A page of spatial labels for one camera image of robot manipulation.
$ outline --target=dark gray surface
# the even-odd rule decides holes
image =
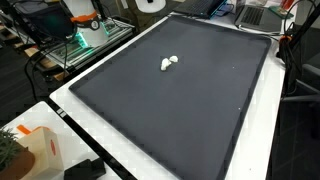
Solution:
[[[269,45],[169,18],[71,90],[180,178],[222,179]],[[172,55],[179,62],[161,72]]]

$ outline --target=floor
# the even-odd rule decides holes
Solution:
[[[17,54],[12,47],[4,46],[0,49],[0,126],[3,126],[20,115],[36,102],[33,99],[30,83],[24,74],[24,65],[28,58]],[[47,101],[49,94],[62,83],[57,81],[44,82],[39,73],[35,73],[35,80],[42,90],[36,88],[40,101]]]
[[[166,14],[177,3],[170,0],[161,14]],[[113,15],[119,14],[115,1],[102,0]],[[23,72],[27,57],[11,47],[0,49],[0,127],[35,104],[30,84]],[[44,89],[37,89],[38,97],[47,101],[48,95],[62,84],[45,83],[35,75]],[[320,140],[311,136],[313,120],[319,119],[308,104],[283,103],[279,110],[279,128],[270,157],[270,180],[320,180]]]
[[[319,112],[310,104],[282,103],[278,128],[271,157],[272,180],[319,180],[320,139],[313,137],[313,120],[319,120]]]

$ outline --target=black object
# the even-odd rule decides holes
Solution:
[[[41,45],[40,38],[32,32],[30,27],[24,21],[24,19],[17,13],[16,9],[11,6],[7,0],[0,0],[0,8],[4,11],[4,13],[9,14],[15,22],[19,24],[19,27],[26,33],[30,38],[38,45]]]
[[[170,17],[70,90],[180,178],[223,179],[270,44]]]
[[[210,19],[225,2],[225,0],[186,0],[173,11],[188,16]]]
[[[94,161],[86,159],[64,171],[64,180],[95,180],[106,174],[104,162],[98,158]]]
[[[265,9],[260,8],[254,8],[254,7],[248,7],[247,11],[244,13],[244,16],[242,17],[241,22],[253,24],[253,25],[259,25],[263,11]]]
[[[106,17],[106,14],[103,10],[103,6],[101,5],[101,1],[100,0],[91,0],[92,4],[98,8],[99,12],[100,12],[100,16],[101,16],[101,19],[103,21],[107,20],[107,17]]]
[[[293,50],[296,45],[301,41],[303,35],[310,29],[312,24],[317,20],[320,16],[320,4],[317,5],[315,10],[310,14],[305,23],[301,26],[298,32],[293,35],[292,40],[289,42],[289,47]]]
[[[16,9],[28,20],[33,33],[46,41],[66,41],[73,34],[74,25],[60,3],[21,2]]]

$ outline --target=cable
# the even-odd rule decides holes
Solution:
[[[60,5],[62,6],[62,8],[63,8],[63,10],[65,11],[65,13],[66,13],[66,14],[69,14],[68,10],[67,10],[67,9],[64,7],[64,5],[62,4],[62,1],[60,1]],[[55,42],[56,42],[56,43],[57,43],[57,42],[62,42],[62,43],[64,43],[65,48],[66,48],[66,52],[65,52],[66,55],[65,55],[64,66],[63,66],[63,73],[64,73],[63,80],[64,80],[65,74],[66,74],[66,64],[67,64],[67,58],[68,58],[67,44],[69,44],[69,43],[74,39],[75,35],[77,34],[77,24],[76,24],[76,23],[74,23],[74,27],[73,27],[73,28],[74,28],[73,34],[72,34],[72,37],[71,37],[69,40],[63,40],[63,39],[61,39],[61,38],[59,38],[59,37],[55,37],[55,38],[57,38],[58,40],[60,40],[60,41],[55,41]],[[36,67],[37,63],[39,63],[39,62],[43,59],[43,57],[47,56],[48,54],[52,53],[53,51],[55,51],[55,50],[58,49],[58,48],[60,48],[59,45],[58,45],[56,48],[54,48],[54,49],[52,49],[51,51],[49,51],[49,52],[47,52],[46,54],[44,54],[41,58],[39,58],[37,61],[35,61],[34,65],[33,65],[33,68],[32,68],[32,77],[33,77],[33,80],[34,80],[35,84],[37,85],[37,87],[38,87],[39,89],[41,89],[42,91],[44,91],[44,90],[36,83],[36,80],[35,80],[35,77],[34,77],[35,67]]]
[[[117,27],[119,27],[119,28],[131,28],[131,29],[136,29],[135,27],[131,27],[131,26],[120,26],[119,24],[117,24],[117,23],[114,21],[114,19],[112,18],[112,15],[111,15],[111,12],[110,12],[108,6],[102,4],[102,3],[99,2],[99,1],[96,1],[96,2],[99,3],[101,6],[103,6],[105,9],[107,9],[110,19],[112,20],[112,22],[113,22]]]
[[[265,37],[269,37],[269,38],[271,38],[271,39],[273,39],[273,40],[275,40],[275,41],[279,41],[277,38],[274,38],[274,37],[272,37],[272,36],[281,36],[282,34],[280,34],[280,33],[270,33],[270,34],[263,34],[263,33],[254,33],[254,32],[250,32],[250,31],[247,31],[247,30],[245,30],[245,29],[243,29],[242,27],[241,27],[241,25],[239,25],[239,26],[236,26],[239,30],[242,30],[242,31],[244,31],[244,32],[249,32],[249,33],[251,33],[251,34],[256,34],[256,35],[260,35],[260,36],[265,36]]]
[[[32,73],[32,80],[34,82],[34,84],[43,92],[46,92],[45,90],[43,90],[39,84],[37,83],[36,79],[35,79],[35,76],[34,76],[34,72],[35,72],[35,68],[36,68],[36,65],[41,61],[43,60],[44,57],[46,57],[48,54],[52,53],[53,51],[57,50],[58,48],[60,48],[60,46],[57,46],[53,49],[51,49],[49,52],[45,53],[45,54],[41,54],[39,58],[37,58],[37,60],[35,60],[33,66],[32,66],[32,70],[31,70],[31,73]]]
[[[35,91],[35,88],[34,88],[34,84],[33,84],[33,81],[31,80],[31,77],[28,73],[28,65],[30,64],[31,60],[33,58],[36,58],[36,56],[38,56],[40,53],[41,53],[42,50],[40,50],[39,52],[33,54],[29,59],[28,61],[26,62],[26,64],[24,65],[24,73],[26,74],[28,80],[29,80],[29,83],[31,85],[31,89],[32,89],[32,95],[33,95],[33,98],[36,102],[38,102],[38,99],[37,99],[37,96],[36,96],[36,91]]]
[[[283,60],[283,62],[285,63],[285,67],[286,67],[286,72],[285,72],[285,80],[284,80],[284,97],[286,97],[287,95],[293,94],[296,89],[297,89],[297,84],[296,81],[292,80],[292,75],[294,75],[293,73],[295,72],[294,69],[296,69],[298,71],[299,74],[302,74],[302,49],[301,49],[301,41],[300,43],[300,64],[297,65],[297,62],[293,56],[292,53],[292,49],[289,46],[289,42],[291,41],[292,37],[291,34],[295,33],[295,28],[294,28],[294,23],[291,23],[290,26],[286,29],[287,27],[287,19],[288,16],[291,12],[291,10],[294,8],[294,6],[296,6],[298,3],[302,2],[302,1],[309,1],[312,6],[309,9],[308,12],[308,17],[311,14],[312,8],[316,8],[316,4],[314,1],[312,0],[299,0],[296,3],[294,3],[291,8],[289,9],[289,11],[287,12],[287,15],[285,17],[284,20],[284,26],[283,26],[283,30],[284,30],[284,36],[281,38],[280,43],[279,43],[279,54],[280,54],[280,58]],[[292,31],[291,34],[289,34],[289,29],[292,26]],[[295,88],[292,92],[288,92],[288,90],[292,87],[292,84],[295,83]]]
[[[60,2],[60,5],[61,5],[63,11],[66,13],[66,15],[69,16],[70,12],[69,12],[69,11],[67,10],[67,8],[62,4],[62,1],[63,1],[63,0],[59,1],[59,2]],[[46,3],[45,1],[18,1],[18,2],[16,2],[16,3],[21,3],[21,2],[42,2],[42,3]],[[16,10],[17,10],[17,11],[20,13],[20,15],[23,17],[23,13],[22,13],[19,9],[16,9]],[[74,25],[74,31],[73,31],[73,34],[72,34],[72,38],[71,38],[71,39],[73,39],[74,36],[75,36],[76,33],[77,33],[77,25],[76,25],[76,23],[73,23],[73,25]],[[44,32],[43,30],[37,28],[37,26],[35,26],[35,25],[32,25],[32,26],[33,26],[33,28],[34,28],[37,32],[39,32],[39,33],[41,33],[41,34],[43,34],[43,35],[46,35],[46,36],[48,36],[48,37],[51,37],[51,38],[52,38],[51,41],[50,41],[51,43],[55,43],[55,42],[65,43],[66,41],[69,41],[68,39],[65,40],[65,39],[62,39],[62,38],[60,38],[60,37],[54,36],[54,35],[52,35],[49,31]]]
[[[285,19],[284,19],[283,32],[284,32],[285,35],[288,35],[288,34],[287,34],[286,27],[287,27],[287,19],[288,19],[288,17],[289,17],[289,14],[290,14],[290,12],[292,11],[293,7],[296,6],[298,3],[302,2],[302,1],[309,1],[310,3],[312,3],[313,7],[316,8],[316,4],[315,4],[315,2],[312,1],[312,0],[299,0],[299,1],[295,2],[295,3],[291,6],[291,8],[289,9],[289,11],[287,12],[287,15],[286,15],[286,17],[285,17]]]

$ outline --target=white table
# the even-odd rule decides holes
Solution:
[[[10,123],[7,128],[13,128],[17,137],[24,135],[16,129],[18,125],[24,125],[33,130],[38,126],[46,126],[57,134],[64,169],[68,169],[85,159],[95,160],[98,155],[45,103],[40,102],[24,112]],[[121,180],[121,178],[105,164],[107,173],[99,179]],[[63,179],[62,171],[54,180]]]
[[[169,180],[177,179],[177,177],[169,173],[102,117],[93,112],[68,88],[165,20],[166,18],[162,19],[50,95],[56,104],[136,178],[141,180]],[[235,29],[232,15],[213,18],[205,22]],[[277,47],[278,45],[274,41],[263,65],[229,166],[226,176],[228,180],[262,180],[266,178],[285,72],[281,60],[275,57]]]

